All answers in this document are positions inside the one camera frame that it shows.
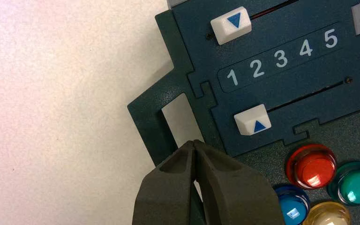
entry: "rectangular cutout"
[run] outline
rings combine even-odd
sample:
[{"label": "rectangular cutout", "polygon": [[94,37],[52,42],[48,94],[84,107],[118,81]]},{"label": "rectangular cutout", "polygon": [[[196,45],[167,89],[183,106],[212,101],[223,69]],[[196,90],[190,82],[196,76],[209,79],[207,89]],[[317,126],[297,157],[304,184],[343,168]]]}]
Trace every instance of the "rectangular cutout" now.
[{"label": "rectangular cutout", "polygon": [[180,147],[185,142],[195,139],[204,142],[186,94],[177,96],[162,108],[162,112],[177,146]]}]

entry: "number 1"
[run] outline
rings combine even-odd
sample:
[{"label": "number 1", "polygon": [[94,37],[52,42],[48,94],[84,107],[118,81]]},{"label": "number 1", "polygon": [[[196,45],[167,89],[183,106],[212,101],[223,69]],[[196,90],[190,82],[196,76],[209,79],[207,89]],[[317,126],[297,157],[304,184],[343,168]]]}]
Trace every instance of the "number 1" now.
[{"label": "number 1", "polygon": [[234,82],[234,85],[238,86],[238,81],[237,81],[237,77],[235,76],[234,70],[231,70],[230,73],[228,74],[227,78],[230,77],[232,77],[232,81]]}]

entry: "number 3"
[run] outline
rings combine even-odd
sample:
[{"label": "number 3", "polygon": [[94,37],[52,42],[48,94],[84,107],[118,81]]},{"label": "number 3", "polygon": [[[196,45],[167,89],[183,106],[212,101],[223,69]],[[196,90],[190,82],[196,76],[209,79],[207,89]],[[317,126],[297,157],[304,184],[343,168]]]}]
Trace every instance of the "number 3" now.
[{"label": "number 3", "polygon": [[285,57],[285,52],[284,50],[278,50],[275,54],[274,57],[278,57],[278,55],[281,54],[281,56],[278,58],[278,60],[283,60],[284,63],[279,64],[277,63],[277,67],[282,68],[285,67],[288,64],[288,59]]},{"label": "number 3", "polygon": [[331,29],[331,30],[328,30],[327,32],[325,32],[325,41],[328,42],[329,40],[333,40],[333,44],[326,44],[326,47],[327,48],[333,48],[335,47],[337,44],[338,44],[338,38],[334,35],[330,35],[328,36],[330,33],[333,33],[335,32],[335,29]]}]

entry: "colored button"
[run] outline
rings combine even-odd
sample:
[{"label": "colored button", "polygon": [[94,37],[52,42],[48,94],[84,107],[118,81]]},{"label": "colored button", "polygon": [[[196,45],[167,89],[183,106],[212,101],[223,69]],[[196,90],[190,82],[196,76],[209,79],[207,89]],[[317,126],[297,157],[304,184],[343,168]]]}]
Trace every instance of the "colored button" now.
[{"label": "colored button", "polygon": [[310,200],[307,194],[293,185],[275,189],[286,225],[298,225],[307,217]]},{"label": "colored button", "polygon": [[303,225],[350,225],[347,208],[337,202],[323,202],[311,208]]},{"label": "colored button", "polygon": [[263,104],[234,115],[241,135],[254,135],[271,127]]},{"label": "colored button", "polygon": [[360,205],[360,162],[341,166],[328,185],[329,195],[347,205]]},{"label": "colored button", "polygon": [[286,163],[289,181],[304,189],[321,188],[330,183],[336,172],[333,152],[321,144],[310,144],[297,149]]},{"label": "colored button", "polygon": [[234,40],[252,31],[249,14],[244,7],[221,15],[210,21],[219,45]]}]

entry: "number 4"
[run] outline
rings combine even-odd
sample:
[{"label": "number 4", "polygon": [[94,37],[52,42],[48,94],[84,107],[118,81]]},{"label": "number 4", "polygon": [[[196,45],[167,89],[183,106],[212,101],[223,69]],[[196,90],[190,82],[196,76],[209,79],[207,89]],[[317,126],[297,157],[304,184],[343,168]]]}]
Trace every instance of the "number 4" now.
[{"label": "number 4", "polygon": [[307,54],[308,56],[311,56],[311,52],[313,50],[310,48],[310,44],[308,43],[308,40],[304,40],[304,43],[303,45],[301,46],[301,49],[300,49],[300,55],[305,55]]}]

